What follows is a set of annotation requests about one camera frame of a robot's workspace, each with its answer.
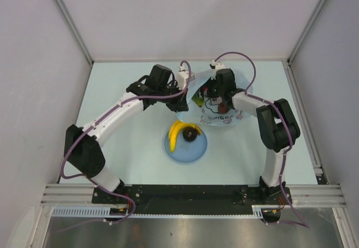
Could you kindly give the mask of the brown round fake fruit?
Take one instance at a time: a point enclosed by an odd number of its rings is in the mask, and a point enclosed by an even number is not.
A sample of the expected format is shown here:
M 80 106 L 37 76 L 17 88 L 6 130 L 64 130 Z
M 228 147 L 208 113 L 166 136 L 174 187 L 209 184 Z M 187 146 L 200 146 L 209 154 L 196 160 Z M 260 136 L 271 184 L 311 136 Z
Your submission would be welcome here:
M 226 113 L 228 113 L 228 111 L 229 111 L 229 108 L 224 103 L 220 103 L 218 105 L 218 112 L 220 114 L 226 114 Z

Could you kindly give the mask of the light blue printed plastic bag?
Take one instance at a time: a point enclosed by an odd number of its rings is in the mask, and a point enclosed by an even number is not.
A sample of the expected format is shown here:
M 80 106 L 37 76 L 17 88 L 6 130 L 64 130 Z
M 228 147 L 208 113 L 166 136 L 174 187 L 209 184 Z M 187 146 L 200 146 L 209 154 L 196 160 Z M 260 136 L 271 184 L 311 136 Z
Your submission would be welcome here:
M 187 98 L 188 110 L 177 113 L 177 118 L 185 123 L 205 124 L 217 127 L 235 126 L 241 120 L 249 118 L 250 114 L 243 110 L 230 109 L 225 106 L 220 97 L 209 98 L 207 88 L 200 90 L 205 83 L 211 80 L 212 72 L 206 70 L 195 74 L 190 82 Z

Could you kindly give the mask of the yellow fake banana bunch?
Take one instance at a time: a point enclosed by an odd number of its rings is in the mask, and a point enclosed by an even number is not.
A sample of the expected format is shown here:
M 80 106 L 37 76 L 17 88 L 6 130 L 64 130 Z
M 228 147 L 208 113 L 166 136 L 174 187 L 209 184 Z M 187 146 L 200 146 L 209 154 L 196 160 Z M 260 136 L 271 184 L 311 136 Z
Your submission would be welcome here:
M 178 134 L 185 128 L 194 128 L 199 135 L 202 134 L 199 126 L 194 123 L 185 123 L 180 120 L 175 121 L 168 132 L 169 149 L 171 153 L 175 151 Z

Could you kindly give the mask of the tan fake walnut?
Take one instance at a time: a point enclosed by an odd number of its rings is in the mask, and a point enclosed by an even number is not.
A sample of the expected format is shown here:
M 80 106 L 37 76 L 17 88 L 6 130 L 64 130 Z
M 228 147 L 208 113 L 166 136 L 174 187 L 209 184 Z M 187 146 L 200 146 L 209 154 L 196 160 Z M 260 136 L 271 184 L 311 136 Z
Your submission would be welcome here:
M 182 136 L 183 139 L 186 142 L 193 142 L 196 140 L 198 134 L 197 134 L 197 130 L 193 127 L 186 127 L 183 131 L 182 131 Z

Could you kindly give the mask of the green yellow fake citrus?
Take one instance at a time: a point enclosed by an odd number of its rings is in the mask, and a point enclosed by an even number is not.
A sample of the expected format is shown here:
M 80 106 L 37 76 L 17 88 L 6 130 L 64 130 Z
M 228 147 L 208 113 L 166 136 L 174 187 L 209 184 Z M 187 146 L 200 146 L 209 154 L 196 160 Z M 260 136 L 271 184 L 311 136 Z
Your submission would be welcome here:
M 193 97 L 192 100 L 201 107 L 204 104 L 204 99 L 200 97 Z

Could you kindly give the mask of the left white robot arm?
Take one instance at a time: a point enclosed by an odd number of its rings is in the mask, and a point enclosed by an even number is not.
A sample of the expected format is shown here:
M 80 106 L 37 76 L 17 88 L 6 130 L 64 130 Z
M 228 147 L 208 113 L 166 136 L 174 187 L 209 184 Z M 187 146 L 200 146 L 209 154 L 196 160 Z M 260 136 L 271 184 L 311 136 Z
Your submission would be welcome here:
M 172 112 L 187 111 L 186 95 L 191 80 L 187 61 L 180 63 L 176 75 L 168 67 L 154 65 L 149 75 L 132 83 L 106 112 L 82 127 L 67 128 L 63 163 L 70 163 L 79 171 L 78 176 L 101 187 L 110 202 L 121 201 L 123 181 L 107 167 L 102 146 L 122 124 L 151 105 L 163 103 Z

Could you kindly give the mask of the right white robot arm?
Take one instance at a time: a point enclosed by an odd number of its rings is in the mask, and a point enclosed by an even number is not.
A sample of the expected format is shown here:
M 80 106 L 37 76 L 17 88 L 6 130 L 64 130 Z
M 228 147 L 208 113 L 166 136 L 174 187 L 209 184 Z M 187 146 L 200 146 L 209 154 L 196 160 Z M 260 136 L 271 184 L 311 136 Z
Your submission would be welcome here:
M 286 199 L 283 175 L 287 153 L 301 134 L 289 102 L 285 99 L 271 102 L 239 88 L 230 68 L 218 70 L 203 89 L 208 98 L 221 98 L 228 109 L 242 110 L 257 118 L 266 161 L 256 197 L 266 204 L 279 197 Z

